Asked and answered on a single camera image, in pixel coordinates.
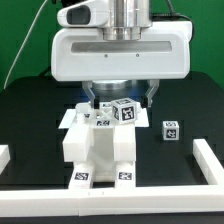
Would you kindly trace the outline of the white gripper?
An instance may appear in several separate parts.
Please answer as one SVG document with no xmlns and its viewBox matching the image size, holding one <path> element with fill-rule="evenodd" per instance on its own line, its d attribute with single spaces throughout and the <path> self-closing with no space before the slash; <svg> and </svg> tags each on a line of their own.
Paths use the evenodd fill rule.
<svg viewBox="0 0 224 224">
<path fill-rule="evenodd" d="M 54 37 L 51 72 L 58 81 L 83 81 L 93 109 L 99 97 L 91 81 L 148 80 L 143 106 L 151 107 L 159 79 L 182 79 L 190 70 L 189 21 L 155 22 L 139 40 L 106 41 L 97 28 L 63 28 Z"/>
</svg>

